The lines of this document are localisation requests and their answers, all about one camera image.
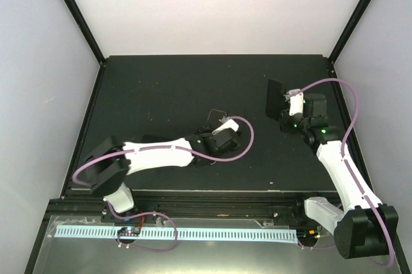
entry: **purple cable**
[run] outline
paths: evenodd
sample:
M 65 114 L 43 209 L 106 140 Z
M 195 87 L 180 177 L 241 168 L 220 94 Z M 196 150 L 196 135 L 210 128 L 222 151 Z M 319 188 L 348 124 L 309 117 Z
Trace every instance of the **purple cable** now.
M 241 158 L 241 157 L 243 157 L 244 155 L 246 155 L 246 153 L 247 153 L 247 152 L 250 150 L 250 148 L 252 147 L 252 144 L 253 144 L 253 141 L 254 141 L 254 136 L 255 136 L 254 130 L 253 130 L 253 126 L 252 126 L 252 124 L 251 124 L 248 120 L 246 120 L 245 118 L 242 118 L 241 116 L 228 116 L 227 118 L 228 118 L 228 119 L 231 119 L 231 120 L 239 120 L 239 121 L 242 121 L 242 122 L 246 123 L 246 124 L 248 125 L 249 129 L 250 129 L 250 140 L 249 140 L 249 144 L 247 145 L 246 149 L 245 149 L 242 153 L 240 153 L 240 154 L 238 154 L 238 155 L 236 155 L 236 156 L 234 156 L 234 157 L 230 157 L 230 158 L 217 158 L 217 157 L 213 157 L 213 156 L 209 156 L 209 155 L 204 155 L 204 154 L 202 154 L 202 153 L 200 153 L 200 152 L 196 152 L 196 151 L 194 151 L 194 150 L 192 150 L 192 149 L 186 149 L 185 147 L 179 147 L 179 146 L 175 146 L 175 147 L 174 147 L 174 146 L 170 146 L 170 145 L 152 145 L 152 146 L 150 146 L 150 147 L 142 147 L 142 148 L 139 149 L 139 151 L 150 151 L 150 150 L 158 150 L 158 149 L 170 149 L 170 148 L 173 148 L 173 147 L 174 147 L 174 148 L 177 149 L 177 150 L 182 150 L 182 151 L 190 152 L 190 153 L 193 154 L 193 155 L 196 155 L 196 156 L 205 158 L 205 159 L 207 159 L 207 160 L 214 160 L 214 161 L 220 161 L 220 162 L 229 162 L 229 161 L 238 160 L 239 158 Z M 85 163 L 85 164 L 84 164 L 83 166 L 81 166 L 80 168 L 78 168 L 78 169 L 73 173 L 73 176 L 71 177 L 71 178 L 72 178 L 72 181 L 73 181 L 74 183 L 76 183 L 76 184 L 80 184 L 80 185 L 84 185 L 84 186 L 90 186 L 89 183 L 84 182 L 84 181 L 81 181 L 81 180 L 78 179 L 78 176 L 79 176 L 79 174 L 80 174 L 81 172 L 83 172 L 83 171 L 84 171 L 85 169 L 87 169 L 88 167 L 90 167 L 90 166 L 94 165 L 95 163 L 98 163 L 98 162 L 100 162 L 100 161 L 102 161 L 102 160 L 106 160 L 106 159 L 108 159 L 108 158 L 112 158 L 112 157 L 115 157 L 115 156 L 124 155 L 124 154 L 127 154 L 127 153 L 133 153 L 133 152 L 134 152 L 134 150 L 118 151 L 118 152 L 114 152 L 114 153 L 110 153 L 110 154 L 107 154 L 107 155 L 103 155 L 103 156 L 98 157 L 98 158 L 96 158 L 96 159 L 94 159 L 94 160 L 91 160 L 91 161 Z
M 350 89 L 350 91 L 353 94 L 353 97 L 355 98 L 355 112 L 353 114 L 352 121 L 349 124 L 349 127 L 346 130 L 345 135 L 343 136 L 343 139 L 342 139 L 341 153 L 342 153 L 342 158 L 344 158 L 344 155 L 345 155 L 344 151 L 345 151 L 346 141 L 348 140 L 349 134 L 350 134 L 351 130 L 353 129 L 353 126 L 355 125 L 356 119 L 358 118 L 358 114 L 359 114 L 359 97 L 358 97 L 355 89 L 352 87 L 352 85 L 349 82 L 347 82 L 345 80 L 342 80 L 342 79 L 326 78 L 326 79 L 318 80 L 314 83 L 311 83 L 308 86 L 305 86 L 304 88 L 302 88 L 295 95 L 297 95 L 299 93 L 302 93 L 302 92 L 306 91 L 307 89 L 310 89 L 311 87 L 317 86 L 318 84 L 322 84 L 322 83 L 326 83 L 326 82 L 338 82 L 338 83 L 344 84 L 345 86 L 347 86 Z M 359 183 L 359 180 L 357 179 L 357 177 L 356 177 L 355 173 L 353 172 L 352 168 L 350 167 L 349 162 L 345 159 L 343 159 L 343 161 L 344 161 L 346 167 L 348 168 L 350 175 L 352 176 L 353 180 L 355 181 L 356 185 L 358 186 L 361 194 L 364 195 L 365 191 L 362 188 L 361 183 Z M 370 258 L 370 260 L 373 263 L 375 263 L 376 265 L 378 265 L 378 266 L 380 266 L 384 269 L 388 269 L 393 265 L 393 263 L 395 261 L 395 251 L 393 249 L 391 237 L 389 235 L 388 229 L 386 228 L 383 219 L 379 215 L 377 209 L 373 206 L 373 203 L 372 203 L 371 199 L 367 195 L 364 195 L 364 198 L 365 198 L 366 202 L 369 204 L 370 208 L 372 209 L 372 212 L 375 214 L 375 216 L 376 216 L 376 218 L 377 218 L 377 220 L 380 224 L 380 227 L 382 228 L 382 231 L 383 231 L 384 236 L 385 236 L 385 240 L 388 243 L 388 248 L 389 248 L 389 262 L 387 264 L 381 264 L 381 263 L 379 263 L 379 262 L 377 262 L 377 261 L 375 261 L 371 258 Z
M 117 219 L 134 219 L 134 218 L 137 218 L 137 217 L 142 217 L 142 216 L 147 216 L 147 215 L 158 215 L 160 217 L 166 218 L 172 224 L 173 229 L 174 229 L 174 239 L 173 239 L 173 244 L 170 245 L 168 248 L 164 248 L 162 250 L 157 250 L 155 248 L 149 248 L 149 247 L 140 246 L 140 245 L 128 244 L 130 247 L 138 248 L 139 250 L 151 251 L 153 253 L 165 253 L 167 251 L 171 251 L 173 248 L 175 248 L 177 246 L 177 244 L 178 244 L 178 229 L 176 228 L 176 225 L 174 224 L 174 222 L 172 221 L 172 219 L 169 216 L 167 216 L 163 213 L 155 212 L 155 211 L 139 213 L 139 214 L 132 215 L 132 216 L 120 216 L 116 213 L 115 209 L 113 208 L 113 206 L 110 203 L 108 203 L 108 205 L 109 205 L 109 209 L 110 209 L 111 214 L 114 217 L 116 217 Z M 117 243 L 119 243 L 119 245 L 127 246 L 126 244 L 123 244 L 123 243 L 120 242 L 120 235 L 117 237 Z

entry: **purple wire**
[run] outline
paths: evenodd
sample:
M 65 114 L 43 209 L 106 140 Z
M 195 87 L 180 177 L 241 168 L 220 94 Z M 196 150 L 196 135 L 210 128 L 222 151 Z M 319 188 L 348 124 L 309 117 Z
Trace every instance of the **purple wire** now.
M 355 98 L 355 112 L 353 114 L 352 121 L 349 124 L 349 127 L 346 130 L 345 135 L 343 136 L 343 139 L 342 139 L 341 154 L 342 154 L 342 158 L 344 158 L 344 155 L 345 155 L 344 151 L 345 151 L 346 141 L 348 140 L 349 134 L 350 134 L 351 130 L 353 129 L 353 126 L 355 125 L 356 119 L 358 118 L 358 114 L 359 114 L 359 97 L 358 97 L 355 89 L 353 88 L 353 86 L 349 82 L 347 82 L 345 80 L 342 80 L 342 79 L 326 78 L 326 79 L 318 80 L 314 83 L 311 83 L 308 86 L 305 86 L 304 88 L 302 88 L 295 95 L 297 95 L 299 93 L 302 93 L 302 92 L 306 91 L 307 89 L 310 89 L 311 87 L 317 86 L 318 84 L 322 84 L 322 83 L 326 83 L 326 82 L 338 82 L 338 83 L 344 84 L 345 86 L 347 86 L 350 89 L 350 91 L 353 94 L 353 97 Z M 364 191 L 361 183 L 359 182 L 358 178 L 356 177 L 354 171 L 350 167 L 349 162 L 346 159 L 343 159 L 343 161 L 344 161 L 346 167 L 348 168 L 350 175 L 352 176 L 353 180 L 355 181 L 356 185 L 358 186 L 361 194 L 364 195 L 365 191 Z M 379 263 L 379 262 L 377 262 L 377 261 L 375 261 L 371 258 L 370 258 L 370 260 L 373 263 L 375 263 L 376 265 L 378 265 L 378 266 L 380 266 L 384 269 L 388 269 L 393 265 L 393 263 L 395 261 L 395 251 L 393 249 L 391 237 L 389 235 L 388 229 L 386 228 L 386 225 L 385 225 L 383 219 L 379 215 L 377 209 L 373 206 L 373 203 L 372 203 L 371 199 L 367 195 L 364 195 L 364 198 L 365 198 L 366 202 L 369 204 L 370 208 L 372 209 L 372 212 L 375 214 L 375 216 L 376 216 L 376 218 L 377 218 L 377 220 L 380 224 L 380 227 L 382 228 L 382 231 L 383 231 L 384 236 L 385 236 L 385 240 L 388 243 L 388 248 L 389 248 L 389 262 L 387 264 L 381 264 L 381 263 Z
M 306 249 L 306 250 L 330 250 L 330 249 L 332 249 L 332 248 L 335 247 L 334 244 L 329 245 L 329 246 L 325 246 L 325 247 L 304 246 L 304 245 L 301 243 L 301 241 L 299 241 L 299 240 L 297 240 L 297 243 L 298 243 L 298 245 L 299 245 L 300 247 L 302 247 L 302 249 Z
M 152 145 L 152 146 L 150 146 L 150 147 L 141 147 L 141 148 L 139 149 L 139 151 L 143 152 L 143 151 L 150 151 L 150 150 L 172 149 L 172 148 L 174 148 L 174 149 L 177 149 L 177 150 L 190 152 L 190 153 L 193 154 L 193 155 L 196 155 L 196 156 L 205 158 L 205 159 L 207 159 L 207 160 L 220 161 L 220 162 L 229 162 L 229 161 L 238 160 L 239 158 L 244 157 L 244 155 L 246 155 L 246 153 L 247 153 L 247 152 L 250 150 L 250 148 L 252 147 L 252 144 L 253 144 L 253 141 L 254 141 L 254 136 L 255 136 L 254 130 L 253 130 L 253 126 L 252 126 L 252 124 L 251 124 L 248 120 L 246 120 L 245 118 L 242 118 L 241 116 L 228 116 L 227 118 L 228 118 L 228 119 L 231 119 L 231 120 L 239 120 L 239 121 L 242 121 L 242 122 L 246 123 L 246 124 L 248 125 L 249 129 L 250 129 L 250 140 L 249 140 L 249 144 L 247 145 L 246 149 L 243 150 L 242 153 L 240 153 L 240 154 L 238 154 L 238 155 L 236 155 L 236 156 L 233 156 L 233 157 L 230 157 L 230 158 L 217 158 L 217 157 L 213 157 L 213 156 L 209 156 L 209 155 L 204 155 L 204 154 L 202 154 L 202 153 L 200 153 L 200 152 L 196 152 L 196 151 L 194 151 L 194 150 L 192 150 L 192 149 L 187 149 L 187 148 L 185 148 L 185 147 L 179 147 L 179 146 L 173 146 L 173 145 Z M 84 164 L 83 166 L 81 166 L 80 168 L 78 168 L 78 169 L 73 173 L 73 176 L 71 177 L 71 178 L 72 178 L 72 181 L 73 181 L 74 183 L 76 183 L 76 184 L 80 184 L 80 185 L 84 185 L 84 186 L 90 186 L 89 183 L 84 182 L 84 181 L 81 181 L 81 180 L 78 179 L 78 176 L 79 176 L 79 174 L 80 174 L 81 172 L 83 172 L 83 171 L 84 171 L 85 169 L 87 169 L 88 167 L 90 167 L 90 166 L 94 165 L 95 163 L 98 163 L 98 162 L 100 162 L 100 161 L 102 161 L 102 160 L 106 160 L 106 159 L 108 159 L 108 158 L 112 158 L 112 157 L 115 157 L 115 156 L 124 155 L 124 154 L 127 154 L 127 153 L 133 153 L 133 152 L 134 152 L 134 150 L 118 151 L 118 152 L 114 152 L 114 153 L 110 153 L 110 154 L 107 154 L 107 155 L 103 155 L 103 156 L 98 157 L 98 158 L 96 158 L 96 159 L 94 159 L 94 160 L 91 160 L 91 161 L 85 163 L 85 164 Z
M 139 214 L 135 214 L 135 215 L 132 215 L 132 216 L 120 216 L 116 213 L 115 209 L 113 208 L 113 206 L 110 203 L 108 203 L 108 205 L 109 205 L 109 209 L 110 209 L 111 214 L 114 217 L 116 217 L 117 219 L 134 219 L 134 218 L 137 218 L 137 217 L 142 217 L 142 216 L 147 216 L 147 215 L 157 215 L 157 216 L 166 218 L 172 224 L 173 229 L 174 229 L 174 239 L 173 239 L 172 245 L 170 245 L 168 248 L 164 248 L 162 250 L 157 250 L 155 248 L 149 248 L 149 247 L 140 246 L 140 245 L 128 244 L 130 247 L 138 248 L 139 250 L 151 251 L 153 253 L 165 253 L 167 251 L 171 251 L 173 248 L 175 248 L 177 246 L 177 244 L 178 244 L 178 229 L 177 229 L 175 223 L 172 221 L 172 219 L 169 216 L 167 216 L 166 214 L 153 211 L 153 212 L 139 213 Z M 119 243 L 119 245 L 127 246 L 126 244 L 120 242 L 120 235 L 117 237 L 117 243 Z

